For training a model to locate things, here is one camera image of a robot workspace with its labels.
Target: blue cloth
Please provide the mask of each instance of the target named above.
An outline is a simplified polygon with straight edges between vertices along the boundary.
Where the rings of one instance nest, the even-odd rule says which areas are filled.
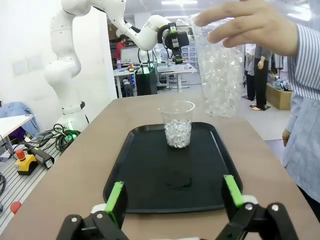
[[[278,80],[274,81],[272,85],[275,89],[279,89],[281,91],[292,91],[288,80],[278,79]]]
[[[11,102],[2,105],[0,108],[0,118],[21,116],[25,114],[34,114],[30,108],[24,105],[22,102]],[[34,137],[39,131],[37,130],[37,121],[36,118],[31,118],[30,121],[27,121],[21,126],[28,134]]]
[[[288,58],[291,132],[282,163],[295,183],[320,203],[320,32],[297,26],[298,54]]]

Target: clear plastic cup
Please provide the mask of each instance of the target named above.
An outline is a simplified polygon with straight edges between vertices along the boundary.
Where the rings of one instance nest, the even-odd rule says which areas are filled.
[[[194,108],[195,104],[190,101],[166,102],[159,108],[170,147],[182,149],[190,144]]]
[[[223,41],[208,42],[208,34],[230,18],[198,27],[195,24],[197,15],[191,15],[189,22],[194,35],[205,112],[212,117],[234,116],[242,93],[242,46],[226,48]]]

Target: cardboard box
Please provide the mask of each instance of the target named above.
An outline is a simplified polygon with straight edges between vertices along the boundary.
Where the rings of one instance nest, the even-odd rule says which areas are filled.
[[[266,100],[279,110],[291,109],[291,95],[292,92],[275,89],[271,83],[266,85]]]
[[[112,23],[108,24],[108,35],[109,35],[109,40],[115,40],[118,39],[117,37],[117,32],[118,28],[113,25]]]

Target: person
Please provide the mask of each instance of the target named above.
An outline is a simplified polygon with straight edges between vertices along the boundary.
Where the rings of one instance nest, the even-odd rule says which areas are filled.
[[[292,132],[282,164],[320,221],[320,32],[290,21],[263,0],[225,2],[200,13],[195,24],[227,17],[234,19],[209,33],[209,42],[223,40],[227,48],[255,43],[288,56],[292,109],[298,114],[288,123]]]
[[[248,100],[253,101],[255,100],[255,51],[256,51],[256,45],[254,45],[254,47],[252,47],[251,49],[249,49],[246,53],[246,57],[247,57],[247,63],[248,63],[248,67],[247,67],[247,73],[246,73],[246,83],[247,83],[247,87],[246,87],[246,91],[247,91],[247,97]]]
[[[126,35],[121,34],[119,37],[120,41],[115,46],[115,52],[116,52],[116,60],[121,60],[121,49],[125,48],[126,45]]]
[[[270,51],[256,45],[253,58],[254,77],[247,79],[247,96],[248,100],[254,101],[256,104],[251,105],[254,111],[265,111],[267,109],[267,81]]]

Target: computer monitor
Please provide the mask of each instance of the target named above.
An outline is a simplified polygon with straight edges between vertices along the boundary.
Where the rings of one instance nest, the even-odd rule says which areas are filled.
[[[129,46],[121,49],[121,63],[139,63],[138,47]]]

